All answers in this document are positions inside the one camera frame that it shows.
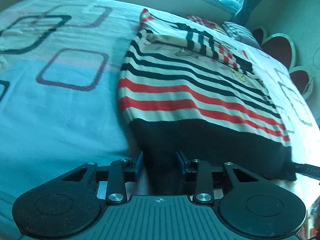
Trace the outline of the striped cream knit sweater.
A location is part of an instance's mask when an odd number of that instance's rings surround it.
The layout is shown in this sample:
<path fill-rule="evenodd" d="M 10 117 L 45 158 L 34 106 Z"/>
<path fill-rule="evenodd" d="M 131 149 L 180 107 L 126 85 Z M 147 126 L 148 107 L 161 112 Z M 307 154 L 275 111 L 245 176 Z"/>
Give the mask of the striped cream knit sweater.
<path fill-rule="evenodd" d="M 247 53 L 147 9 L 139 19 L 120 72 L 118 103 L 144 153 L 153 192 L 182 192 L 177 152 L 295 181 L 288 131 Z"/>

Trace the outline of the heart shaped red headboard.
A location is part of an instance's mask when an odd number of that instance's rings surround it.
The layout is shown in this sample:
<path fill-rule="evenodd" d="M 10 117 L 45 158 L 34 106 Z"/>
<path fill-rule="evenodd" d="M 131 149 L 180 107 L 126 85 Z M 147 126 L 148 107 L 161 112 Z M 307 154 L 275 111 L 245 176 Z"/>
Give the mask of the heart shaped red headboard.
<path fill-rule="evenodd" d="M 290 78 L 305 100 L 313 93 L 314 77 L 306 66 L 297 66 L 297 52 L 289 35 L 276 33 L 267 35 L 263 27 L 252 31 L 262 50 L 272 58 L 281 62 L 288 70 Z"/>

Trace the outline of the white patterned bed sheet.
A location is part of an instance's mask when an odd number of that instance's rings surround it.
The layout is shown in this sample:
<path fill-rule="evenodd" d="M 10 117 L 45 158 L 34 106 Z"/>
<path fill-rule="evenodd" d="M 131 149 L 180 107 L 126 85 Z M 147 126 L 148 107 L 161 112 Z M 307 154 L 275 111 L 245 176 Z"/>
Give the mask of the white patterned bed sheet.
<path fill-rule="evenodd" d="M 288 131 L 291 162 L 319 167 L 319 128 L 286 67 L 265 52 L 184 18 L 112 0 L 26 0 L 1 13 L 1 239 L 246 239 L 193 204 L 193 187 L 156 194 L 145 166 L 125 184 L 128 201 L 109 206 L 68 238 L 31 238 L 12 207 L 27 191 L 86 162 L 108 166 L 142 151 L 120 111 L 125 54 L 147 9 L 165 21 L 203 28 L 247 53 Z M 307 208 L 319 180 L 268 180 Z"/>

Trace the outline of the striped pillow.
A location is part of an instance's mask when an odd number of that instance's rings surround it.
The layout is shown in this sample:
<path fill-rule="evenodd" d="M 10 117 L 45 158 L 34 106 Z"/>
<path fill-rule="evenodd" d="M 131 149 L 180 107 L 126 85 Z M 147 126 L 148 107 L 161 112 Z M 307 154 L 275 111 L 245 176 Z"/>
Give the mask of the striped pillow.
<path fill-rule="evenodd" d="M 261 50 L 260 44 L 254 38 L 252 33 L 242 25 L 225 21 L 223 22 L 222 27 L 227 35 L 234 40 Z"/>

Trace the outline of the folded cloth on windowsill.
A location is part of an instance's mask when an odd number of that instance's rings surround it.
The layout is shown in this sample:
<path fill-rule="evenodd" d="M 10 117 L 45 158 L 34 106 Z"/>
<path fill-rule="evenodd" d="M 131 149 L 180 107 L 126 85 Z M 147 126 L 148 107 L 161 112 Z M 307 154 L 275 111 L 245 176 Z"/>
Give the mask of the folded cloth on windowsill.
<path fill-rule="evenodd" d="M 240 9 L 240 3 L 236 0 L 218 0 L 218 1 L 220 1 L 224 6 L 234 11 L 238 11 Z"/>

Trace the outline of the red folded blanket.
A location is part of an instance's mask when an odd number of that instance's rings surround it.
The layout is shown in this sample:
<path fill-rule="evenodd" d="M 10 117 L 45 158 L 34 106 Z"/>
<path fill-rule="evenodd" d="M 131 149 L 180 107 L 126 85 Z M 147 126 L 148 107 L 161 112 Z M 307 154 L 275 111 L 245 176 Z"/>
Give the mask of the red folded blanket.
<path fill-rule="evenodd" d="M 190 21 L 195 22 L 197 24 L 203 25 L 207 28 L 210 28 L 210 29 L 222 32 L 222 33 L 225 32 L 225 30 L 219 24 L 217 24 L 213 21 L 210 21 L 208 19 L 201 18 L 201 17 L 195 16 L 195 15 L 188 15 L 187 19 L 189 19 Z"/>

